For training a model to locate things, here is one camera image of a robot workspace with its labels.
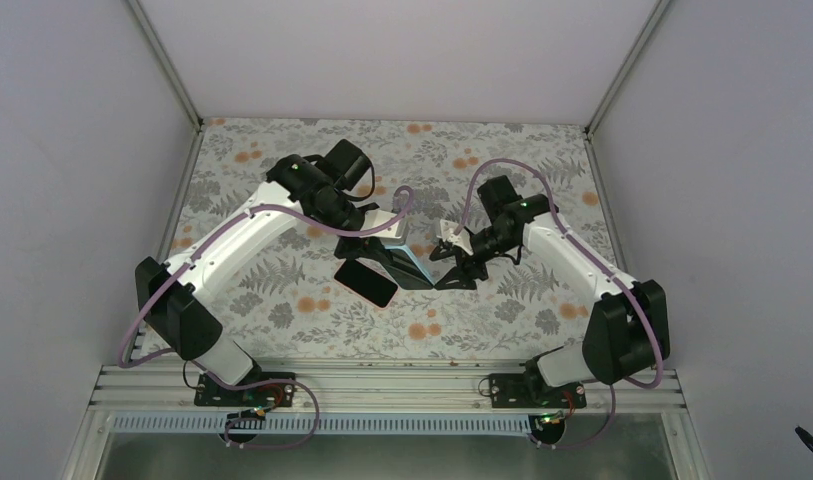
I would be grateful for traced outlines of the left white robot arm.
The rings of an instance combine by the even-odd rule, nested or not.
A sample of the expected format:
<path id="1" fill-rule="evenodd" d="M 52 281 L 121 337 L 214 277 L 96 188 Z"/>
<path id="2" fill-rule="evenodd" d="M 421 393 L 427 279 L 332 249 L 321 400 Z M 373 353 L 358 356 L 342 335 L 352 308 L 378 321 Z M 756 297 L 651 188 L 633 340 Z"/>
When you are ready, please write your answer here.
<path id="1" fill-rule="evenodd" d="M 260 391 L 260 367 L 227 333 L 208 306 L 224 284 L 286 231 L 305 223 L 335 235 L 343 261 L 378 263 L 405 290 L 430 290 L 431 274 L 406 244 L 406 216 L 415 199 L 408 186 L 394 212 L 352 189 L 372 173 L 369 156 L 342 139 L 325 155 L 292 154 L 276 162 L 265 180 L 233 213 L 182 253 L 136 267 L 139 312 L 129 331 L 150 326 L 166 352 L 197 365 L 237 405 Z"/>

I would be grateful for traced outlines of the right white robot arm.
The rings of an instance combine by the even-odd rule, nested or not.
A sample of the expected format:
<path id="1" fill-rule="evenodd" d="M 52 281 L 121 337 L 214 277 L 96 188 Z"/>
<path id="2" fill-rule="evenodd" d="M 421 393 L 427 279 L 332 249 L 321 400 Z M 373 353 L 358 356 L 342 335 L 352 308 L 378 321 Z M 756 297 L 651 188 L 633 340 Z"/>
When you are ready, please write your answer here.
<path id="1" fill-rule="evenodd" d="M 656 371 L 647 385 L 656 387 L 670 354 L 664 289 L 654 280 L 635 280 L 593 251 L 565 225 L 550 196 L 523 197 L 505 176 L 486 181 L 476 192 L 489 217 L 486 228 L 473 233 L 447 220 L 435 225 L 439 243 L 431 260 L 456 262 L 437 289 L 473 290 L 487 279 L 489 261 L 525 249 L 590 305 L 581 342 L 525 363 L 526 399 L 547 407 L 566 385 L 589 380 L 613 385 L 647 368 Z"/>

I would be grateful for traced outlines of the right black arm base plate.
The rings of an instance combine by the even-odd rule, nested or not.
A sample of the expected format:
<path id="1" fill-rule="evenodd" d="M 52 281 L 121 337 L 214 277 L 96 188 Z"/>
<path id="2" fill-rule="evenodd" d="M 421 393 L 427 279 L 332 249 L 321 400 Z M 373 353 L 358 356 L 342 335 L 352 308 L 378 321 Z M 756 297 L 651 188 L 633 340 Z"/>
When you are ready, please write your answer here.
<path id="1" fill-rule="evenodd" d="M 581 383 L 548 386 L 536 374 L 494 373 L 487 377 L 494 409 L 561 409 L 587 406 Z"/>

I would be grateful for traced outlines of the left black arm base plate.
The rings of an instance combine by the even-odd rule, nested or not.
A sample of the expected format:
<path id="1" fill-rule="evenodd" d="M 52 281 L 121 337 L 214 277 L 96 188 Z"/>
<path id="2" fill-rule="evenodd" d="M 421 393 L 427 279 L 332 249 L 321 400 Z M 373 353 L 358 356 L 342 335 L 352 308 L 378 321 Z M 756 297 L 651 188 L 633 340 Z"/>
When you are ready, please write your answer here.
<path id="1" fill-rule="evenodd" d="M 218 385 L 203 374 L 198 379 L 193 403 L 198 407 L 227 407 L 240 409 L 270 409 L 273 407 L 291 407 L 296 380 L 293 372 L 262 372 L 245 378 L 243 385 L 269 381 L 268 385 L 230 390 Z"/>

